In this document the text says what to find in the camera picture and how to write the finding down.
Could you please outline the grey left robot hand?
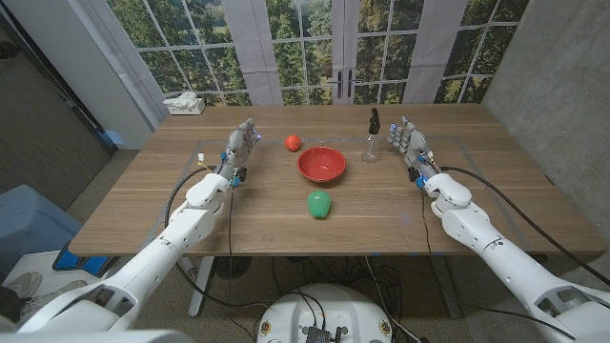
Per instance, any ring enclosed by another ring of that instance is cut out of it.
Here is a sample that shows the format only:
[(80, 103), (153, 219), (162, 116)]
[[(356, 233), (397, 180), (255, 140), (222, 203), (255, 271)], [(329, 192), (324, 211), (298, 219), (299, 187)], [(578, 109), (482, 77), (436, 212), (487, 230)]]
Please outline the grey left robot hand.
[(233, 168), (246, 167), (254, 148), (261, 139), (252, 118), (241, 123), (230, 135), (223, 163)]

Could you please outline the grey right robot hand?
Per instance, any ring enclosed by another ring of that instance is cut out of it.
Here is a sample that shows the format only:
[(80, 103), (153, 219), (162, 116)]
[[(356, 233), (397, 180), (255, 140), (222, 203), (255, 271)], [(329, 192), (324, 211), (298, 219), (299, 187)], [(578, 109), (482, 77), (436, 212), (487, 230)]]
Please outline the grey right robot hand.
[(408, 167), (417, 169), (420, 165), (430, 164), (434, 157), (424, 134), (405, 116), (401, 125), (390, 125), (388, 141), (403, 155)]

